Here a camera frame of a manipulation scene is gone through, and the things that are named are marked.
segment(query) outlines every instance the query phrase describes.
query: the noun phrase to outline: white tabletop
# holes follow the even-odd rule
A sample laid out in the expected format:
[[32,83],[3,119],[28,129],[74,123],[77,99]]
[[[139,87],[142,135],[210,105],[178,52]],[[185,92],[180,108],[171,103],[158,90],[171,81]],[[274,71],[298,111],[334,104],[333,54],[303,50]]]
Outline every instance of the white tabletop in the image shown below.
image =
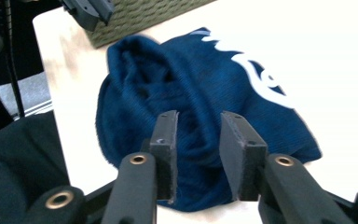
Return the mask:
[[[115,179],[95,131],[106,48],[94,49],[62,8],[34,27],[71,185],[88,194]],[[307,165],[322,188],[358,192],[358,0],[220,0],[142,31],[158,42],[207,27],[261,63],[296,105],[324,156]],[[256,203],[193,214],[158,209],[160,223],[259,223]]]

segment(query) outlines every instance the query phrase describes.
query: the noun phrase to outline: black cable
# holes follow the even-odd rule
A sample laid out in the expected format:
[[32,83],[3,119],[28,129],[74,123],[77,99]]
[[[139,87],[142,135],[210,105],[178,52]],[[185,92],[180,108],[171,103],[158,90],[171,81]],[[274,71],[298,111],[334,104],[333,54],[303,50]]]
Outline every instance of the black cable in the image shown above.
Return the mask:
[[24,106],[22,104],[21,92],[19,88],[18,77],[16,73],[16,66],[14,64],[14,53],[13,53],[13,41],[12,41],[12,25],[11,25],[11,9],[10,9],[10,0],[5,0],[2,2],[0,0],[0,4],[5,7],[3,11],[3,15],[0,15],[2,22],[0,22],[2,26],[5,26],[4,29],[4,39],[5,39],[5,49],[6,59],[7,59],[7,68],[9,72],[11,87],[14,92],[14,97],[16,99],[17,108],[19,109],[19,117],[25,117]]

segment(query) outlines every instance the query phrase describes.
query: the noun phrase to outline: blue towel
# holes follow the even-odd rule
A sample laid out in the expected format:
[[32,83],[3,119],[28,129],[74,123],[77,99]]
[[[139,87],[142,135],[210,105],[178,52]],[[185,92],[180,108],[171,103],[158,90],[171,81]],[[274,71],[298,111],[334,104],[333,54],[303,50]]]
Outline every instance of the blue towel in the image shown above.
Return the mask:
[[243,53],[215,48],[207,29],[163,44],[128,36],[107,51],[109,75],[98,101],[96,128],[104,156],[116,167],[150,138],[157,115],[179,112],[178,188],[173,209],[193,212],[230,203],[219,158],[220,113],[244,116],[271,153],[302,162],[321,152],[279,86]]

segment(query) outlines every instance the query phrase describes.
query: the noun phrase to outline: black chair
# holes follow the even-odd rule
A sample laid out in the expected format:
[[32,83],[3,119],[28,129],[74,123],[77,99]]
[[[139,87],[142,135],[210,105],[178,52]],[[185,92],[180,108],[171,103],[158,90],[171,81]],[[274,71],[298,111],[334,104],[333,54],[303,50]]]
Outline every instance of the black chair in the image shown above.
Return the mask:
[[24,107],[18,81],[43,72],[43,64],[34,34],[32,20],[45,11],[60,7],[58,0],[0,0],[0,85],[11,83],[19,109]]

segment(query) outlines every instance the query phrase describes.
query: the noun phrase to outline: gray basket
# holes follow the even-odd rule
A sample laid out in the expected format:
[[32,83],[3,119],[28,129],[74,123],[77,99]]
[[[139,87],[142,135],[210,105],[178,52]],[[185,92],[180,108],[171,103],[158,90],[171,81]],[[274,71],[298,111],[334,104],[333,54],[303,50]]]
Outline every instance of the gray basket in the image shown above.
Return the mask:
[[115,11],[108,25],[99,22],[94,32],[86,31],[94,48],[166,21],[214,0],[114,0]]

